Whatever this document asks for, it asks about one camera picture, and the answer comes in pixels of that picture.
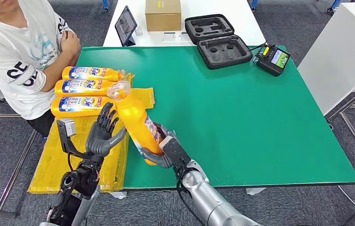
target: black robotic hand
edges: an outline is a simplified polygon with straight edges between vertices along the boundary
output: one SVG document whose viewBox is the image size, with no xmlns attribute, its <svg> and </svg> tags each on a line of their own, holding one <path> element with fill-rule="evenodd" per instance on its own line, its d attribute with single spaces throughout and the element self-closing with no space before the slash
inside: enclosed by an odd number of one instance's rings
<svg viewBox="0 0 355 226">
<path fill-rule="evenodd" d="M 107 103 L 101 109 L 96 122 L 91 126 L 86 140 L 86 152 L 92 152 L 101 157 L 106 157 L 111 148 L 117 145 L 125 136 L 126 129 L 122 128 L 115 136 L 112 136 L 118 117 L 113 120 L 116 110 L 111 110 L 113 103 Z"/>
<path fill-rule="evenodd" d="M 165 128 L 165 126 L 158 124 L 156 122 L 154 122 L 154 125 L 157 127 L 157 130 L 160 133 L 162 139 L 165 139 L 167 136 L 171 136 L 171 137 L 176 138 L 175 133 L 167 130 Z M 155 164 L 157 164 L 158 166 L 161 166 L 162 168 L 170 168 L 173 166 L 173 163 L 170 160 L 170 158 L 168 156 L 166 156 L 164 153 L 162 153 L 162 155 L 157 155 L 157 154 L 150 152 L 150 150 L 148 150 L 147 148 L 142 148 L 141 152 L 142 152 L 143 158 L 154 162 Z"/>
</svg>

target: clear plastic cap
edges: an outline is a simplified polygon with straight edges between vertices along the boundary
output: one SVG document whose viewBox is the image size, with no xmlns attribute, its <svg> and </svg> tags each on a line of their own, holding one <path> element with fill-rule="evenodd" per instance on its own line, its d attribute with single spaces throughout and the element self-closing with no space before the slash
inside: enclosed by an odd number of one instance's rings
<svg viewBox="0 0 355 226">
<path fill-rule="evenodd" d="M 119 81 L 127 81 L 128 75 L 126 74 L 125 70 L 118 71 L 118 80 Z"/>
<path fill-rule="evenodd" d="M 122 100 L 130 93 L 130 83 L 128 81 L 119 81 L 110 86 L 107 90 L 107 96 L 113 100 Z"/>
</svg>

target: black foam case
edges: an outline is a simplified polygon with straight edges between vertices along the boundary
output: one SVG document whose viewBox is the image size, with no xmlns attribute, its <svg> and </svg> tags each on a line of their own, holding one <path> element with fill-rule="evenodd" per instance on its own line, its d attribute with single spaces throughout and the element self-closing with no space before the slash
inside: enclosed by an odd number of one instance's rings
<svg viewBox="0 0 355 226">
<path fill-rule="evenodd" d="M 242 64 L 252 59 L 252 53 L 222 14 L 195 16 L 185 20 L 191 41 L 197 45 L 209 69 Z"/>
</svg>

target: green table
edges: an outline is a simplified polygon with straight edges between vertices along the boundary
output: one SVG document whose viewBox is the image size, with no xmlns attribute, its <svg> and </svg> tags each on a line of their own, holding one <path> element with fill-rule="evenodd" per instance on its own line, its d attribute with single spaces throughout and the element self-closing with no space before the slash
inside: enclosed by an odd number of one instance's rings
<svg viewBox="0 0 355 226">
<path fill-rule="evenodd" d="M 353 184 L 355 171 L 294 63 L 280 77 L 253 63 L 209 70 L 196 47 L 84 48 L 78 66 L 136 74 L 154 87 L 153 121 L 175 130 L 213 186 Z M 176 187 L 129 143 L 124 189 Z"/>
</svg>

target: orange bottle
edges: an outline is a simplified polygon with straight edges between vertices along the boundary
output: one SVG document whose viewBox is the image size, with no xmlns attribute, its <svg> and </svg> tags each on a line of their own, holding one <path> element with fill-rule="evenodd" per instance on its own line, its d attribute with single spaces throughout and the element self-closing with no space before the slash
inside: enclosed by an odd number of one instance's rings
<svg viewBox="0 0 355 226">
<path fill-rule="evenodd" d="M 158 146 L 161 136 L 157 127 L 145 112 L 143 103 L 129 93 L 129 82 L 119 81 L 108 89 L 107 96 L 115 101 L 118 117 L 125 124 L 139 152 L 142 153 L 141 148 L 145 147 L 152 153 L 161 155 L 162 150 Z M 155 165 L 147 159 L 145 162 Z"/>
<path fill-rule="evenodd" d="M 51 113 L 57 118 L 71 118 L 98 115 L 108 97 L 56 97 L 51 103 Z"/>
<path fill-rule="evenodd" d="M 115 82 L 95 79 L 60 80 L 56 83 L 54 91 L 57 97 L 104 97 L 107 95 L 107 89 L 113 84 Z"/>
<path fill-rule="evenodd" d="M 105 67 L 66 67 L 63 70 L 63 79 L 106 79 L 109 81 L 125 80 L 124 70 L 117 71 Z"/>
</svg>

